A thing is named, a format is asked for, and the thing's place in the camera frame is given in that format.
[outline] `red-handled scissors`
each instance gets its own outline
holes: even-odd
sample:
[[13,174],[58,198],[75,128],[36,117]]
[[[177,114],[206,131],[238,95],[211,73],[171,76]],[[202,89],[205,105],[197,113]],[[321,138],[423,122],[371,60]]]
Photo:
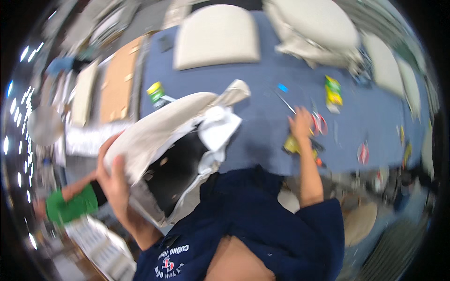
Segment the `red-handled scissors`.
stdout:
[[320,115],[319,112],[317,111],[317,107],[315,106],[315,102],[313,101],[313,99],[311,99],[311,102],[312,102],[311,117],[312,117],[312,122],[313,122],[314,128],[311,128],[310,132],[314,136],[319,135],[319,133],[322,135],[326,135],[326,134],[328,134],[327,122],[322,117],[322,115]]

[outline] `yellow package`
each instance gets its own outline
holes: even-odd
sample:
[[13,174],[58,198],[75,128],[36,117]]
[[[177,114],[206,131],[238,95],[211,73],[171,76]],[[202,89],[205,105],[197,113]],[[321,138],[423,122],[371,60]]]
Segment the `yellow package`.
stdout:
[[325,103],[327,105],[328,110],[331,113],[336,114],[341,113],[340,111],[340,107],[342,106],[341,84],[339,84],[339,82],[336,79],[333,79],[328,75],[325,75],[325,91],[326,91]]

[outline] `blue tablecloth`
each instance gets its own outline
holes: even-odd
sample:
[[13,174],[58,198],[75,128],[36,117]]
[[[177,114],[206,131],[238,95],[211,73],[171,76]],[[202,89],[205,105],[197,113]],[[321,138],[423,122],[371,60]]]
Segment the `blue tablecloth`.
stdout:
[[[234,80],[245,81],[252,96],[234,106],[243,122],[227,147],[226,160],[220,172],[261,164],[272,173],[298,174],[298,155],[288,155],[282,146],[289,133],[288,115],[293,113],[273,93],[278,83],[288,88],[283,93],[292,105],[303,105],[311,110],[311,98],[328,123],[328,135],[315,139],[326,151],[322,160],[333,172],[371,169],[386,165],[400,165],[403,147],[396,126],[405,124],[407,139],[413,144],[410,163],[420,159],[425,128],[428,127],[428,100],[423,80],[417,76],[422,95],[422,123],[413,122],[406,101],[381,90],[377,86],[364,89],[354,85],[348,71],[333,67],[311,69],[302,60],[277,54],[279,44],[269,20],[263,12],[252,12],[259,27],[261,61],[259,63],[227,64],[175,71],[172,69],[173,49],[161,52],[158,39],[166,35],[174,41],[178,27],[153,35],[145,61],[140,117],[154,111],[146,89],[160,81],[166,94],[181,98],[196,92],[221,94]],[[325,106],[325,75],[337,79],[342,86],[344,106],[339,115],[330,113]],[[337,143],[334,141],[334,121],[337,122]],[[369,134],[370,159],[367,166],[357,160],[358,146]]]

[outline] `worker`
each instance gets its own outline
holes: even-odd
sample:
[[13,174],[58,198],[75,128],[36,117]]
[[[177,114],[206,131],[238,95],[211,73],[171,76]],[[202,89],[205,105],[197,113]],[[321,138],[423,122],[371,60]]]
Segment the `worker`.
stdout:
[[107,200],[95,180],[96,173],[94,170],[77,182],[53,192],[46,199],[33,201],[36,219],[48,219],[57,225],[63,225],[97,211]]
[[45,74],[50,77],[57,77],[61,72],[70,71],[71,69],[75,72],[80,72],[83,66],[90,63],[91,60],[80,60],[71,56],[55,58],[45,70]]
[[300,210],[277,201],[282,177],[262,168],[219,174],[200,188],[200,204],[164,237],[129,206],[125,159],[105,170],[99,151],[97,180],[118,220],[142,254],[134,280],[335,280],[343,262],[344,227],[337,199],[324,201],[311,148],[311,115],[296,107],[289,118],[301,149]]

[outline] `gray fabric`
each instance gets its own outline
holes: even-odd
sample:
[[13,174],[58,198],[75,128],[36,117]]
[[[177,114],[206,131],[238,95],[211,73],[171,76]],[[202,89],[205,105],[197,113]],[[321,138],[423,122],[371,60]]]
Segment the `gray fabric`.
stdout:
[[[403,148],[396,125],[405,123],[405,136],[413,144],[410,164],[420,159],[421,143],[428,116],[428,101],[423,80],[416,76],[422,100],[422,123],[412,122],[406,101],[401,101],[377,86],[364,89],[353,84],[350,74],[332,67],[310,69],[304,61],[274,52],[279,40],[263,12],[252,12],[258,24],[261,62],[255,64],[228,64],[199,67],[184,71],[172,70],[173,49],[160,51],[158,39],[166,35],[174,40],[177,27],[169,28],[151,38],[151,46],[144,66],[141,91],[140,117],[153,112],[152,103],[145,92],[160,81],[166,94],[181,98],[188,94],[211,91],[220,93],[230,81],[241,79],[252,92],[250,99],[234,106],[234,112],[243,122],[231,139],[226,160],[220,172],[261,164],[272,173],[298,174],[298,156],[289,156],[282,150],[288,135],[287,116],[292,115],[286,105],[272,92],[278,83],[289,91],[282,95],[292,106],[304,105],[311,110],[314,98],[319,113],[329,126],[328,136],[315,139],[326,151],[320,156],[336,173],[356,169],[371,169],[386,165],[399,165]],[[331,114],[325,106],[325,75],[339,81],[344,106],[340,115]],[[333,124],[338,123],[338,144],[334,142]],[[369,133],[370,160],[362,166],[357,160],[358,146]]]

